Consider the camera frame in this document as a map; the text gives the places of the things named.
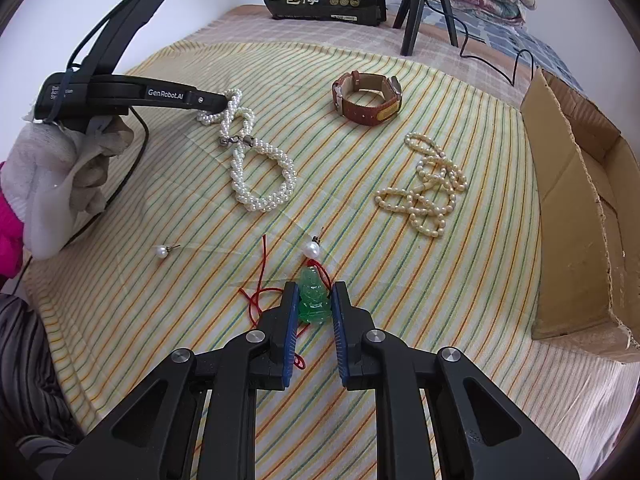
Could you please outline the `pink sleeve forearm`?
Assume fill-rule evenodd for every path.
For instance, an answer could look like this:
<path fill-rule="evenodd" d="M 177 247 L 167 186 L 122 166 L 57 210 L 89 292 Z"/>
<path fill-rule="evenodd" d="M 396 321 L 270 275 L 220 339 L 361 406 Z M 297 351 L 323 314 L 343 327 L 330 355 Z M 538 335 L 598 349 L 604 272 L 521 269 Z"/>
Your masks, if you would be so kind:
<path fill-rule="evenodd" d="M 26 188 L 6 160 L 1 164 L 1 278 L 15 278 L 23 265 Z"/>

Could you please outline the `white gloved left hand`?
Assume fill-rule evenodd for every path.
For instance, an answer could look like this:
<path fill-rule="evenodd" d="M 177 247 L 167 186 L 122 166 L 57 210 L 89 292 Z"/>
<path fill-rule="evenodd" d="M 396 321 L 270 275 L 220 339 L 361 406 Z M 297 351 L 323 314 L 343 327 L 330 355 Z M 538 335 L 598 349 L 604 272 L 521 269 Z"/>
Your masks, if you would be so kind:
<path fill-rule="evenodd" d="M 25 122 L 6 159 L 26 188 L 23 252 L 53 257 L 70 240 L 78 214 L 104 211 L 110 159 L 133 140 L 118 116 L 92 118 L 86 132 Z"/>

